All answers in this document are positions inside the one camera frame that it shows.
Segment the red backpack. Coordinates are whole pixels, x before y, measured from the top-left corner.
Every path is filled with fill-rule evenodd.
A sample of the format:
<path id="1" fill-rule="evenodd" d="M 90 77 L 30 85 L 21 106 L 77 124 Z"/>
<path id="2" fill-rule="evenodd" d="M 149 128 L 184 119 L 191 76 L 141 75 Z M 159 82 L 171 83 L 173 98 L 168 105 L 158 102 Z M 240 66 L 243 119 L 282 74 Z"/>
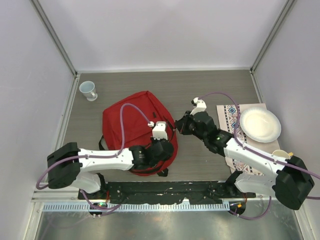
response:
<path id="1" fill-rule="evenodd" d="M 148 126 L 147 120 L 154 123 L 165 122 L 167 124 L 166 132 L 168 140 L 173 145 L 173 154 L 169 159 L 160 160 L 154 165 L 143 166 L 141 169 L 134 168 L 130 172 L 138 176 L 158 174 L 161 177 L 166 177 L 168 175 L 168 167 L 178 154 L 178 141 L 175 135 L 174 119 L 166 107 L 150 91 L 134 93 L 103 111 L 102 137 L 99 142 L 99 149 L 105 149 L 102 141 L 106 143 L 108 150 L 119 150 L 121 148 L 122 130 L 120 112 L 124 104 L 133 104 L 146 115 L 146 117 L 143 117 L 143 115 L 132 106 L 124 107 L 123 127 L 125 148 L 132 146 L 149 147 L 151 145 L 152 129 Z"/>

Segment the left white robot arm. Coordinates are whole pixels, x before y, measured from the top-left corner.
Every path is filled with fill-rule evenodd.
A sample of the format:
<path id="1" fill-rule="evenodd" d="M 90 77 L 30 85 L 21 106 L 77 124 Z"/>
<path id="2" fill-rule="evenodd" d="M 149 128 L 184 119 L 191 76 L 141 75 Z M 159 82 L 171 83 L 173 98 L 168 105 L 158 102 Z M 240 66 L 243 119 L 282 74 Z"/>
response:
<path id="1" fill-rule="evenodd" d="M 48 187 L 73 186 L 100 200 L 107 192 L 101 171 L 122 170 L 149 175 L 162 170 L 174 154 L 166 139 L 152 140 L 147 146 L 135 145 L 116 150 L 87 150 L 69 142 L 47 157 Z"/>

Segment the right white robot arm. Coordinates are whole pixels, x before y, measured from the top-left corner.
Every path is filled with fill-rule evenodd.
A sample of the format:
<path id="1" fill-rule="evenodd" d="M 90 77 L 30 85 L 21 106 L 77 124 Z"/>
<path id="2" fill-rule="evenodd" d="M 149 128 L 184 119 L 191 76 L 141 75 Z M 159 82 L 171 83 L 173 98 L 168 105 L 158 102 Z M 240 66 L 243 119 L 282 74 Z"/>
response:
<path id="1" fill-rule="evenodd" d="M 206 111 L 196 114 L 186 111 L 174 124 L 180 134 L 197 137 L 210 152 L 240 161 L 262 173 L 237 172 L 225 186 L 230 197 L 256 193 L 276 198 L 291 210 L 299 210 L 315 185 L 302 159 L 275 156 L 240 142 L 231 133 L 217 128 Z"/>

